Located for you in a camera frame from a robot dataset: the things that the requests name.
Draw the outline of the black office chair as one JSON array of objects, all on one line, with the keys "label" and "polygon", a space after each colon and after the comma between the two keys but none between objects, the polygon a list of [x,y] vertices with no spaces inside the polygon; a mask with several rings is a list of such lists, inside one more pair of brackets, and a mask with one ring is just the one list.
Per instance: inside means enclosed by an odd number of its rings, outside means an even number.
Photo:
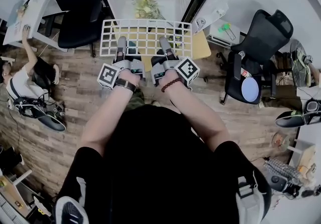
[{"label": "black office chair", "polygon": [[[222,52],[216,54],[222,59],[221,70],[226,71],[225,95],[220,103],[224,105],[227,97],[240,102],[259,104],[263,87],[270,88],[271,96],[276,95],[276,75],[283,70],[277,70],[271,57],[285,46],[293,34],[293,25],[280,10],[270,15],[264,10],[258,10],[251,22],[244,40],[231,46],[231,52],[225,58]],[[242,86],[246,76],[254,79],[258,90],[253,99],[246,99],[242,94]]]},{"label": "black office chair", "polygon": [[93,43],[101,35],[104,13],[102,0],[56,0],[64,12],[59,26],[58,46],[63,49],[90,45],[91,57],[96,57]]}]

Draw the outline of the light blue round disc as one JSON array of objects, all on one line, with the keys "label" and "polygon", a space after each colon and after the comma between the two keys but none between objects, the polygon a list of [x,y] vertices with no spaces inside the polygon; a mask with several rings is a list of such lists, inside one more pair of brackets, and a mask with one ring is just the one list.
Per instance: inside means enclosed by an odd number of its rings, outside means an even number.
[{"label": "light blue round disc", "polygon": [[241,85],[241,93],[246,102],[258,104],[259,102],[259,86],[253,77],[247,77]]}]

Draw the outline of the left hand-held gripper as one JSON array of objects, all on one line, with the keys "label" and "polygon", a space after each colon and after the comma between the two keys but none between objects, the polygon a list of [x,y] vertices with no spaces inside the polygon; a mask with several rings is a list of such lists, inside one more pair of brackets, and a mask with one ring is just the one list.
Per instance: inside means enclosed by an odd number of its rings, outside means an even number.
[{"label": "left hand-held gripper", "polygon": [[126,43],[127,40],[125,36],[119,37],[116,48],[115,63],[112,65],[108,65],[106,63],[103,64],[97,77],[97,82],[102,87],[113,90],[119,73],[125,69],[130,70],[132,74],[145,80],[145,66],[141,61],[141,57],[136,53],[136,44],[132,41],[128,41],[128,52],[126,52]]}]

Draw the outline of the person's right forearm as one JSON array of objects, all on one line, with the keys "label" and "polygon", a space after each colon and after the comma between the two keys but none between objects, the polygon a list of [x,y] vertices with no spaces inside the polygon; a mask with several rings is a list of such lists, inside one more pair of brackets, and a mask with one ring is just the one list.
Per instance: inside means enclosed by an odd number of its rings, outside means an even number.
[{"label": "person's right forearm", "polygon": [[211,151],[230,140],[230,134],[220,116],[181,82],[168,86],[165,94]]}]

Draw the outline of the small white bottle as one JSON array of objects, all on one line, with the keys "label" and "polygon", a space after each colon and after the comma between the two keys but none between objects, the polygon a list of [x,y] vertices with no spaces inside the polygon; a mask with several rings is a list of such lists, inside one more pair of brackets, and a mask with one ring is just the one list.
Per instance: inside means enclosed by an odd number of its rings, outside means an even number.
[{"label": "small white bottle", "polygon": [[[240,51],[238,54],[241,56],[241,60],[243,60],[243,58],[245,57],[245,52]],[[245,70],[243,67],[241,67],[241,75],[245,78],[252,77],[251,73]]]}]

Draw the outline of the round glass dish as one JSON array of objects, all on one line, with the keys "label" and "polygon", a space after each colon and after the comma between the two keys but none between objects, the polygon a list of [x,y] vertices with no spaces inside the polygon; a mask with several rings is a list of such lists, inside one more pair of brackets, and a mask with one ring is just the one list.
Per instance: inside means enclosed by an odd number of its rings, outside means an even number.
[{"label": "round glass dish", "polygon": [[295,148],[290,145],[290,135],[286,135],[282,132],[276,132],[272,138],[271,145],[274,149],[285,152],[286,150],[295,151]]}]

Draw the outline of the person's camouflage trouser leg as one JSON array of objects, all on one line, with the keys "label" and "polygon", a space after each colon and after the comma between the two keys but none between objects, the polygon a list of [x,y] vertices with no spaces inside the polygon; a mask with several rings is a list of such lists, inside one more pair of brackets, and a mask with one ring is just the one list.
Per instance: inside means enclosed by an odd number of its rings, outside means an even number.
[{"label": "person's camouflage trouser leg", "polygon": [[133,110],[145,105],[144,95],[140,89],[137,89],[129,100],[124,111]]}]

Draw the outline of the white frame wooden table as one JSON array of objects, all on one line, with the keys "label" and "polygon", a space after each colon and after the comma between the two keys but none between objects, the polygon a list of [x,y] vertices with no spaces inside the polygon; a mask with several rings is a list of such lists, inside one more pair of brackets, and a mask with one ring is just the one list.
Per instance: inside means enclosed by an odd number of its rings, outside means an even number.
[{"label": "white frame wooden table", "polygon": [[289,165],[306,174],[313,163],[316,164],[314,178],[321,183],[321,123],[305,125],[298,129],[295,145],[292,147]]}]

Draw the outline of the black wristwatch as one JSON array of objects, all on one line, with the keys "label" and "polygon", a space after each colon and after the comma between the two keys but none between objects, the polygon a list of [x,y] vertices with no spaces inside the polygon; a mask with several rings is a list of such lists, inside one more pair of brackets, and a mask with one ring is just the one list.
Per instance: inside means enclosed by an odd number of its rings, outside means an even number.
[{"label": "black wristwatch", "polygon": [[133,93],[136,91],[136,85],[132,84],[131,82],[129,82],[125,79],[121,79],[121,78],[116,79],[116,81],[114,83],[114,87],[116,87],[116,86],[131,90]]}]

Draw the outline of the person's black shirt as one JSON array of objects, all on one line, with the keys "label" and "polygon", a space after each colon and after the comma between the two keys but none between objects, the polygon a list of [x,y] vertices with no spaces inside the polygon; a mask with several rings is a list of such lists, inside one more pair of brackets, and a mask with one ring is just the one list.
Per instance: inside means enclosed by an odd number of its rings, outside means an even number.
[{"label": "person's black shirt", "polygon": [[236,143],[212,151],[181,114],[145,105],[122,115],[103,155],[78,149],[58,197],[79,199],[82,178],[90,224],[239,224],[239,177],[268,211],[271,188]]}]

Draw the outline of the white wire fridge shelf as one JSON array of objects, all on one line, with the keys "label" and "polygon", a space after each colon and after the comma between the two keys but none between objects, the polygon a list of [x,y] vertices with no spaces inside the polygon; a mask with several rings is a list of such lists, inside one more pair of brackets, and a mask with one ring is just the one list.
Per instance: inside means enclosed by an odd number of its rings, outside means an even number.
[{"label": "white wire fridge shelf", "polygon": [[100,52],[101,57],[114,57],[116,55],[119,37],[125,36],[128,41],[136,44],[138,56],[156,56],[161,49],[159,39],[169,36],[182,36],[183,48],[173,49],[179,57],[193,56],[193,38],[191,24],[169,20],[152,19],[112,19],[104,20],[102,24]]}]

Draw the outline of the person's left hand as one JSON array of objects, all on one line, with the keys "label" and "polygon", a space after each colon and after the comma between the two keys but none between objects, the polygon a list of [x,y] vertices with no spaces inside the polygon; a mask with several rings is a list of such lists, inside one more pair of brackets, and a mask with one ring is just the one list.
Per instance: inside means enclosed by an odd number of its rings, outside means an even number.
[{"label": "person's left hand", "polygon": [[118,75],[118,79],[126,80],[136,87],[138,87],[140,82],[140,76],[133,74],[129,69],[122,70]]}]

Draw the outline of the white storage box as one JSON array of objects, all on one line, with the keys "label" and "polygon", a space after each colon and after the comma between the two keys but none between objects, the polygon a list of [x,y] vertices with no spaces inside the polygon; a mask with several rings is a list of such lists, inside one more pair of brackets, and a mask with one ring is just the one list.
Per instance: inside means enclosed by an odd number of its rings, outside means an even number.
[{"label": "white storage box", "polygon": [[213,24],[207,26],[203,31],[208,42],[220,45],[225,48],[230,48],[233,45],[240,43],[240,29],[231,24],[229,30],[219,32],[218,28],[224,23],[228,23],[222,19],[218,19]]}]

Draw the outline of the white desk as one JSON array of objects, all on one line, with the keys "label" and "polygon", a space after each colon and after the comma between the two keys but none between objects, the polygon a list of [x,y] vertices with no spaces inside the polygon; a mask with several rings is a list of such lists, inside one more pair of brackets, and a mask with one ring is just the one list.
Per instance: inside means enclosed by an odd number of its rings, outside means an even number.
[{"label": "white desk", "polygon": [[49,1],[50,0],[30,0],[22,17],[18,17],[14,24],[8,26],[3,45],[13,45],[22,48],[23,46],[20,41],[22,40],[23,27],[24,25],[28,25],[30,27],[27,36],[28,39],[35,38],[62,52],[67,52],[68,50],[59,47],[57,42],[38,32],[39,25]]}]

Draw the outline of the person's right hand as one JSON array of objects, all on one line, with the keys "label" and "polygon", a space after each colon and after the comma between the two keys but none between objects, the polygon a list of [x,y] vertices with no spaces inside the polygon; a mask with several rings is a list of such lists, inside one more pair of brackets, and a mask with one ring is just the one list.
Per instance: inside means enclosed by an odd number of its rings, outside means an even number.
[{"label": "person's right hand", "polygon": [[179,77],[178,73],[174,70],[174,69],[170,69],[168,71],[166,71],[164,77],[162,77],[159,80],[159,87],[163,88],[163,87],[170,87],[173,85],[184,85],[182,83],[181,78]]}]

